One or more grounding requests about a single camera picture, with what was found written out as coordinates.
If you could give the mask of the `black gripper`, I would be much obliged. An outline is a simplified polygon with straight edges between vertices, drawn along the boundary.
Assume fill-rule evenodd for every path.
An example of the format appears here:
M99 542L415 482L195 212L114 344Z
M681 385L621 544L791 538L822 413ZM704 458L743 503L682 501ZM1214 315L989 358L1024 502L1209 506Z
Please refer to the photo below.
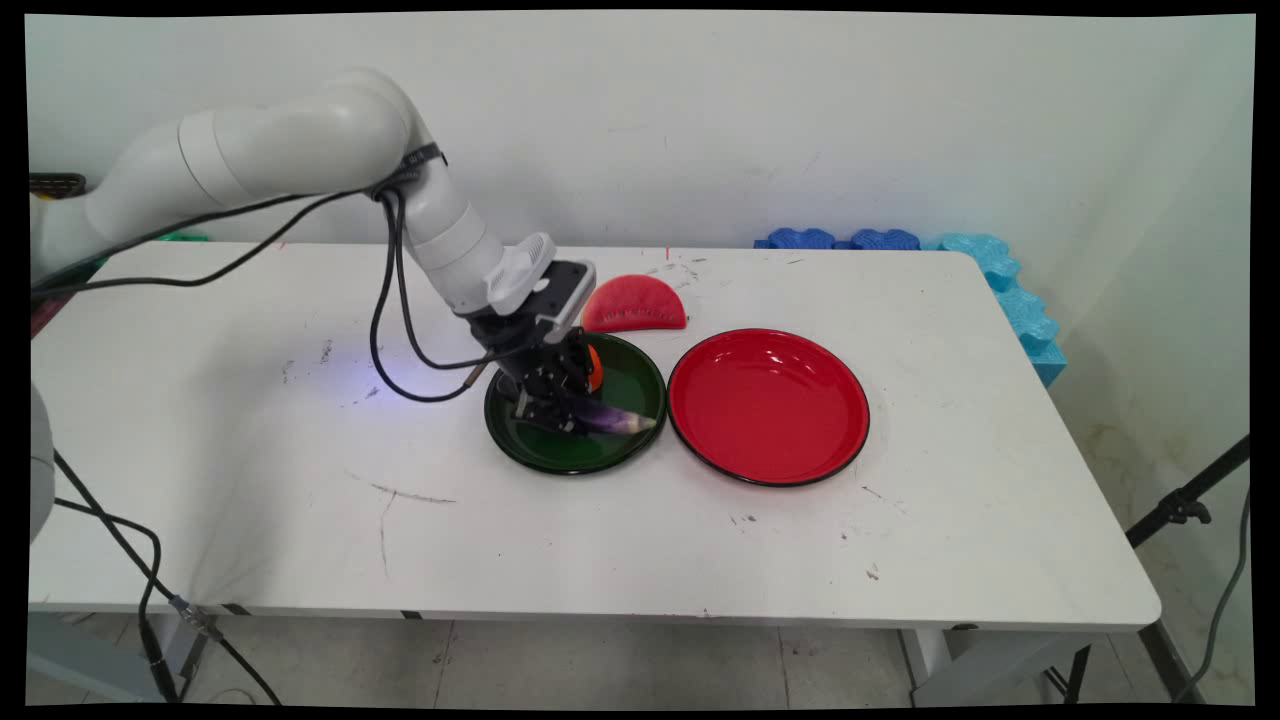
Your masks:
M513 405L516 421L586 436L582 402L593 398L593 355L582 328L548 340L550 322L532 314L468 315L471 336L485 350L480 368L497 366L498 395Z

